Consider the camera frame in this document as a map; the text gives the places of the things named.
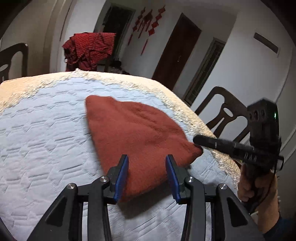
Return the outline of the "right hand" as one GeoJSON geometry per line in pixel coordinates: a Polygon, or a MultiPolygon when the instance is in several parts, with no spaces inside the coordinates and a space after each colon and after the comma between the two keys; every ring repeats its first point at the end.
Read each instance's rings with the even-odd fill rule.
{"type": "Polygon", "coordinates": [[[241,201],[255,201],[258,211],[257,226],[262,233],[267,233],[277,223],[280,213],[278,207],[278,179],[273,172],[251,181],[247,177],[245,165],[240,168],[238,197],[241,201]]]}

